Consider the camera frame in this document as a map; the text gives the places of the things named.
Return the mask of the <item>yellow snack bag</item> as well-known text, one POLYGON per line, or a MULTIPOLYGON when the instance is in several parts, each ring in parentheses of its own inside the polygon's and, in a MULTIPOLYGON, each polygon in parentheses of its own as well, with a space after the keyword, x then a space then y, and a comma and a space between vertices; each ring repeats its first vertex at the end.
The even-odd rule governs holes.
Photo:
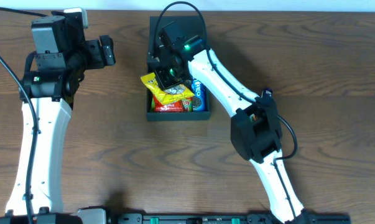
POLYGON ((155 79, 155 73, 142 76, 141 81, 162 105, 175 103, 194 96, 194 93, 183 84, 161 90, 158 81, 155 79))

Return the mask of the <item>dark blue chocolate bar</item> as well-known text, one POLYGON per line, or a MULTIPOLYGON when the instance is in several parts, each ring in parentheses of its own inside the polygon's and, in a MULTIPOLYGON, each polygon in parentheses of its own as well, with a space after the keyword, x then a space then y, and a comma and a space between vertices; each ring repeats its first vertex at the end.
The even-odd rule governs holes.
POLYGON ((262 97, 271 97, 272 96, 272 90, 270 88, 265 88, 262 90, 262 97))

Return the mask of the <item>black box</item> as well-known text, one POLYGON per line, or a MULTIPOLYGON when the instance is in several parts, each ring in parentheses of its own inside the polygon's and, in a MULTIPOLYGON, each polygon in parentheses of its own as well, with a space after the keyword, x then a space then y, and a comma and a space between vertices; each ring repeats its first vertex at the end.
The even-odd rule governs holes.
MULTIPOLYGON (((175 21, 180 29, 187 37, 193 37, 194 34, 199 34, 202 28, 200 26, 200 18, 197 16, 166 16, 160 21, 160 27, 175 21)), ((189 105, 189 111, 155 111, 155 101, 149 89, 147 89, 147 103, 146 103, 146 118, 148 121, 195 121, 208 120, 210 118, 210 92, 204 87, 202 93, 205 94, 201 105, 204 107, 203 111, 195 111, 192 109, 193 103, 189 105)))

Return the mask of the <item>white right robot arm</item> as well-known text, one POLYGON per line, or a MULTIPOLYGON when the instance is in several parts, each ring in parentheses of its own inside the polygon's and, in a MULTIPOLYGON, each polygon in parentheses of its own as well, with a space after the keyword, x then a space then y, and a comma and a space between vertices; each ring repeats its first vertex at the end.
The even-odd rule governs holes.
POLYGON ((278 114, 270 89, 260 95, 246 88, 219 61, 207 44, 207 33, 187 37, 175 21, 154 26, 147 59, 158 90, 152 91, 162 104, 180 99, 199 82, 221 103, 231 118, 231 143, 249 161, 265 188, 270 210, 281 223, 301 223, 304 206, 290 183, 284 161, 294 157, 282 152, 281 127, 285 126, 298 147, 289 123, 278 114))

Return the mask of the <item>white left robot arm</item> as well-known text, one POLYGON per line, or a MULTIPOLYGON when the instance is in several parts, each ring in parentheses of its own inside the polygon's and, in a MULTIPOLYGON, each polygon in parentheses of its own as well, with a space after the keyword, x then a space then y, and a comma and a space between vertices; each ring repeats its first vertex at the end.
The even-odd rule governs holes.
POLYGON ((86 40, 86 11, 76 7, 36 13, 35 50, 16 80, 22 101, 23 135, 16 181, 0 223, 111 223, 102 207, 63 211, 63 146, 75 93, 87 70, 115 64, 108 35, 86 40))

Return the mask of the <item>red Hacks candy bag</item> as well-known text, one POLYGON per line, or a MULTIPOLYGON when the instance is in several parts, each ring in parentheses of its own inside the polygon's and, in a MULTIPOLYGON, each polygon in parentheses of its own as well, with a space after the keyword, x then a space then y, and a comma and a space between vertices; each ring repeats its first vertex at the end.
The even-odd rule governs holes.
POLYGON ((151 110, 155 113, 181 113, 184 108, 181 101, 170 103, 167 105, 161 104, 156 97, 152 97, 151 110))

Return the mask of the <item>green Haribo candy bag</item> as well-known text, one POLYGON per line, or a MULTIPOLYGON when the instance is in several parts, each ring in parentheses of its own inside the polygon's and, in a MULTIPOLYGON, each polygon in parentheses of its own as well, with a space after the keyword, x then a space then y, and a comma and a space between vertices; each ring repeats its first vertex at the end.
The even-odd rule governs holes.
POLYGON ((193 106, 192 106, 192 97, 182 99, 180 100, 182 102, 184 112, 192 112, 193 111, 193 106))

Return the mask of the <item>blue Oreo cookie pack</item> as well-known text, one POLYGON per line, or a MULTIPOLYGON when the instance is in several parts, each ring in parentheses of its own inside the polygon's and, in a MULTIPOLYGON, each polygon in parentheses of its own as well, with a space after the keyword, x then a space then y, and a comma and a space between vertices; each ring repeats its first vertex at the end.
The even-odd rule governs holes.
POLYGON ((192 98, 193 111, 205 111, 206 110, 205 86, 199 80, 193 79, 192 90, 194 93, 194 96, 192 98))

